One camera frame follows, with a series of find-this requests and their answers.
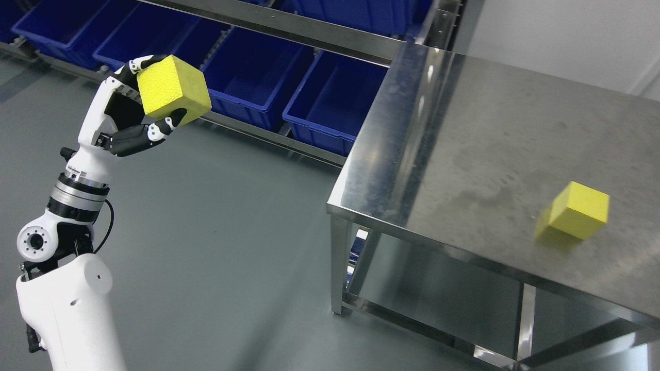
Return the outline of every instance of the gray floor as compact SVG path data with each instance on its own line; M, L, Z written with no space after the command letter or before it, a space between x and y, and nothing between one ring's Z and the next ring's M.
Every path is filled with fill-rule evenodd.
M46 353L27 352L15 236L43 213L64 167L59 148L77 148L95 90L0 54L0 370L50 369ZM325 201L338 173L204 123L123 159L110 185L115 228L100 255L114 276L129 369L490 369L361 314L331 314ZM97 241L107 223L105 212ZM510 353L515 283L412 251L385 238L364 296ZM538 303L537 350L610 318L544 292ZM628 361L638 353L586 368L646 370Z

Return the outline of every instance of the yellow cube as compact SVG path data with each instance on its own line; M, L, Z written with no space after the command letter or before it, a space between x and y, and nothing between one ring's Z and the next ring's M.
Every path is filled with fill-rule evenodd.
M610 196L570 182L552 202L548 225L586 240L607 223Z
M145 114L155 119L185 108L187 113L180 123L183 125L211 109L204 74L173 55L139 72L137 84Z

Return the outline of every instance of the stainless steel table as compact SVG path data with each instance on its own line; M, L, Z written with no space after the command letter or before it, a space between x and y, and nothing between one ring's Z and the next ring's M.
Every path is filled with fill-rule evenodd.
M569 181L610 195L586 241L535 238ZM414 44L395 58L327 203L332 310L373 314L502 368L531 368L660 329L660 103ZM352 224L369 237L347 284ZM521 283L517 348L504 356L359 296L382 233ZM543 288L617 315L531 354Z

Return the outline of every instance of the robotic hand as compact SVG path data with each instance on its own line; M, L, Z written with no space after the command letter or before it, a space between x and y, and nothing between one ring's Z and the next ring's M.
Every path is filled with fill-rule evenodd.
M16 291L30 352L48 350L55 371L126 369L107 297L112 276L95 255L100 246L92 247L92 225L119 158L161 144L186 115L178 108L143 123L137 75L164 58L134 59L101 82L78 136L80 149L62 148L67 165L46 211L16 239L26 260ZM58 267L70 255L76 258Z

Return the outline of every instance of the blue storage crate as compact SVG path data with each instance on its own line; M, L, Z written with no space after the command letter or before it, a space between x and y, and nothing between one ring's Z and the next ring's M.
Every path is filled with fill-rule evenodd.
M16 38L16 34L11 32L11 26L23 16L16 1L0 0L0 42L12 42Z
M294 0L298 14L375 34L403 35L417 0Z
M284 109L294 138L348 156L387 68L320 52Z
M313 58L307 46L233 29L202 67L213 111L279 130L284 106Z
M12 31L43 54L94 69L92 53L134 6L134 0L42 0Z
M420 24L424 23L424 19L426 19L428 9L431 7L432 3L433 0L418 0L417 9L415 9L415 12L412 15L412 22Z
M140 4L94 52L116 71L129 60L151 54L174 54L199 68L228 24Z
M296 5L293 3L293 0L278 0L273 3L273 9L278 11L283 11L287 13L295 13Z

